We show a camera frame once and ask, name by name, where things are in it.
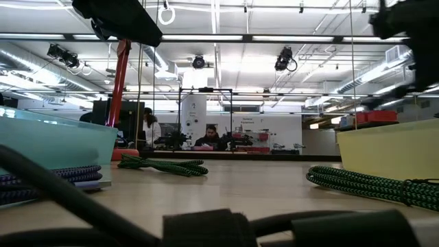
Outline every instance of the ceiling-mounted camera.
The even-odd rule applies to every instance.
[[[296,67],[294,69],[289,69],[289,64],[293,62]],[[281,54],[277,57],[276,64],[274,65],[274,68],[277,71],[284,71],[288,70],[290,72],[293,72],[297,70],[297,62],[293,59],[293,51],[291,50],[291,47],[284,47],[281,51]]]
[[[193,59],[192,67],[194,69],[202,69],[202,68],[204,68],[205,65],[206,65],[206,61],[204,61],[203,56],[196,55],[195,59]]]
[[[47,51],[47,55],[53,59],[59,59],[60,62],[62,62],[71,69],[76,69],[81,64],[77,54],[72,54],[67,50],[61,48],[59,45],[51,44],[49,47],[49,51]]]

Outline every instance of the window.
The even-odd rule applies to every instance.
[[[230,105],[224,106],[224,111],[230,112]],[[233,112],[258,113],[260,106],[233,106]]]

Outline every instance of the red object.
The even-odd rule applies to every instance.
[[[259,134],[259,140],[260,141],[267,141],[268,140],[268,134]]]
[[[123,39],[119,41],[117,46],[117,67],[115,87],[112,90],[112,100],[110,107],[110,114],[106,126],[115,127],[119,121],[119,112],[121,110],[123,85],[125,84],[125,73],[128,65],[128,56],[130,55],[131,41]]]
[[[368,122],[368,113],[357,113],[357,124],[364,124]]]
[[[357,113],[358,124],[380,121],[398,121],[398,115],[393,110],[373,110],[368,113]]]
[[[269,154],[270,148],[258,148],[258,147],[238,147],[240,150],[245,150],[249,154]]]
[[[115,148],[112,150],[111,161],[121,161],[122,154],[129,154],[132,156],[139,156],[139,151],[131,149],[119,149]]]
[[[393,110],[373,110],[368,113],[368,121],[398,121],[398,115]]]

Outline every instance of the yellow plastic bin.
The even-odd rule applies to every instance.
[[[344,169],[398,180],[439,178],[439,119],[340,132]]]

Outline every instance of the coiled cable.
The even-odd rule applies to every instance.
[[[332,167],[309,168],[307,180],[317,185],[358,196],[402,202],[439,211],[439,184],[429,180],[394,180]]]
[[[99,165],[90,165],[85,167],[53,169],[51,171],[70,183],[78,183],[100,180],[102,178],[102,174],[98,173],[100,169],[101,167]],[[9,174],[0,176],[0,205],[33,200],[41,196],[39,191],[26,185],[16,176]]]
[[[170,174],[176,174],[181,176],[202,176],[208,174],[208,169],[202,167],[204,161],[183,161],[183,162],[173,162],[173,161],[154,161],[148,158],[140,158],[136,156],[130,156],[127,154],[122,154],[122,160],[117,167],[128,168],[128,169],[139,169],[152,167],[161,172],[167,172]]]

